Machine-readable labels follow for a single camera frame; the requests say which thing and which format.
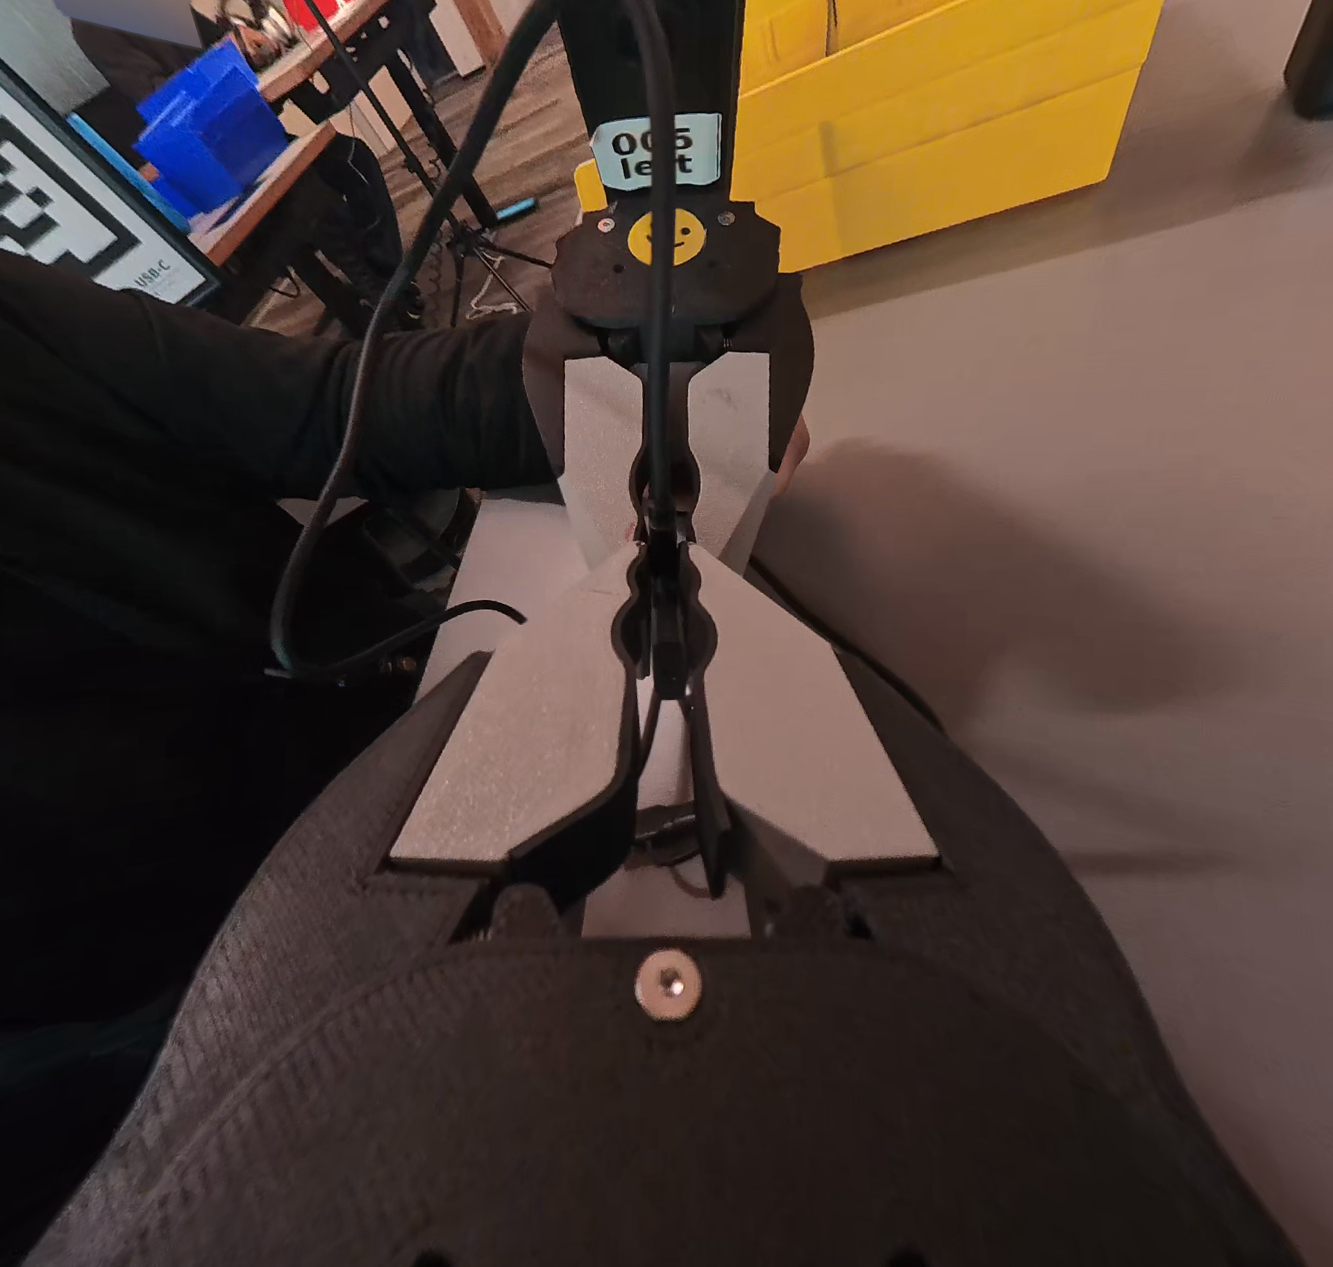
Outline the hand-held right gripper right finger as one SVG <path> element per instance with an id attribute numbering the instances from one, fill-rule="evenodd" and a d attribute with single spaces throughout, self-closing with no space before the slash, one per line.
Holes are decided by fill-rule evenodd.
<path id="1" fill-rule="evenodd" d="M 651 745 L 651 846 L 718 897 L 925 873 L 942 853 L 834 645 L 689 546 L 709 656 Z"/>

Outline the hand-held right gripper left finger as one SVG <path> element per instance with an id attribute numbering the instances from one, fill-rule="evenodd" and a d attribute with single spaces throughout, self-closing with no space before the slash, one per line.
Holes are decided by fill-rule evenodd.
<path id="1" fill-rule="evenodd" d="M 620 624 L 640 553 L 621 546 L 484 663 L 394 868 L 533 884 L 566 910 L 625 862 L 642 714 Z"/>

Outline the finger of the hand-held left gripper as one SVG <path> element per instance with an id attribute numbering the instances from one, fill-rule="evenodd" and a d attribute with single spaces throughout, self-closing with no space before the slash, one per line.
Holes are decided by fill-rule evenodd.
<path id="1" fill-rule="evenodd" d="M 687 537 L 744 573 L 775 485 L 768 353 L 676 363 L 676 502 Z"/>
<path id="2" fill-rule="evenodd" d="M 598 355 L 565 364 L 563 500 L 576 544 L 596 571 L 634 542 L 642 518 L 643 381 Z"/>

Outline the yellow plastic bin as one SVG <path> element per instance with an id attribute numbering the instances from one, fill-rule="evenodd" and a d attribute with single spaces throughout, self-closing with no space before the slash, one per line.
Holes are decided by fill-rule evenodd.
<path id="1" fill-rule="evenodd" d="M 746 0 L 733 198 L 801 273 L 1105 181 L 1165 0 Z"/>

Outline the person's left forearm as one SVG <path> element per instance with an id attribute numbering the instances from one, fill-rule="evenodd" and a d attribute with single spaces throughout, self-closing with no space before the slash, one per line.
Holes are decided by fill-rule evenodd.
<path id="1" fill-rule="evenodd" d="M 76 427 L 224 465 L 268 498 L 325 487 L 352 412 L 360 346 L 290 339 L 114 291 L 4 253 L 4 416 L 21 392 Z M 554 482 L 524 388 L 524 317 L 391 333 L 376 344 L 349 494 Z"/>

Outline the black tripod stand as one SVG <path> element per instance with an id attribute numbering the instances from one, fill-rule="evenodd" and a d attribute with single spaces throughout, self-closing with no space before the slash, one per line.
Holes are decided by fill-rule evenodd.
<path id="1" fill-rule="evenodd" d="M 442 167 L 440 159 L 429 150 L 427 143 L 425 154 L 433 159 L 433 163 L 429 165 L 420 159 L 420 154 L 407 136 L 405 139 L 409 143 L 407 152 L 402 152 L 398 148 L 403 158 L 405 170 L 418 180 L 418 183 L 425 189 L 427 198 L 433 198 L 449 170 Z M 488 282 L 497 284 L 499 289 L 504 293 L 504 302 L 493 304 L 484 311 L 471 310 L 471 319 L 482 319 L 490 313 L 517 313 L 530 310 L 526 299 L 504 275 L 502 262 L 506 258 L 513 258 L 521 264 L 528 264 L 544 271 L 552 269 L 552 264 L 546 258 L 539 258 L 535 255 L 499 244 L 497 234 L 512 225 L 517 225 L 519 222 L 524 222 L 530 216 L 535 216 L 541 211 L 541 200 L 537 196 L 524 196 L 510 203 L 508 207 L 495 209 L 477 183 L 477 176 L 469 176 L 464 181 L 462 192 L 458 192 L 455 200 L 466 205 L 473 220 L 468 222 L 462 212 L 449 211 L 444 216 L 444 222 L 435 233 L 433 240 L 435 244 L 442 245 L 442 255 L 446 255 L 455 266 L 455 288 L 449 299 L 449 322 L 458 324 L 464 317 L 464 286 L 469 260 L 475 260 L 484 271 Z"/>

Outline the wooden table with black legs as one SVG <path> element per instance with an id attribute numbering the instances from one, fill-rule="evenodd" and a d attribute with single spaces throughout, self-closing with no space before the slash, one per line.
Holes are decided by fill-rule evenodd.
<path id="1" fill-rule="evenodd" d="M 416 42 L 420 31 L 438 39 L 431 20 L 436 0 L 360 0 L 343 9 L 332 24 L 314 0 L 306 2 L 321 31 L 317 35 L 301 31 L 303 44 L 259 73 L 261 92 L 275 103 L 284 103 L 301 86 L 323 77 L 330 112 L 349 110 L 363 99 L 392 143 L 407 152 L 402 123 L 394 119 L 374 86 L 376 77 L 389 75 L 429 150 L 444 169 L 449 169 L 457 158 L 457 145 L 409 59 L 409 46 Z"/>
<path id="2" fill-rule="evenodd" d="M 219 273 L 211 313 L 242 324 L 294 278 L 356 339 L 405 255 L 380 161 L 332 123 L 292 139 L 246 196 L 197 222 L 191 242 Z"/>

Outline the blue plastic bin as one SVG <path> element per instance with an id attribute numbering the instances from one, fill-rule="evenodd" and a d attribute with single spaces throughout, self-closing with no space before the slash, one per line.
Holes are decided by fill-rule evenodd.
<path id="1" fill-rule="evenodd" d="M 189 220 L 246 196 L 292 141 L 233 37 L 136 110 L 143 119 L 136 150 L 158 170 L 156 191 Z"/>

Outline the framed code sign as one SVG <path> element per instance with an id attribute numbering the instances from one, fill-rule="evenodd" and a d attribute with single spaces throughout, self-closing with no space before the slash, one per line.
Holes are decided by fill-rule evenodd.
<path id="1" fill-rule="evenodd" d="M 2 66 L 2 247 L 17 256 L 202 306 L 219 271 L 118 156 Z"/>

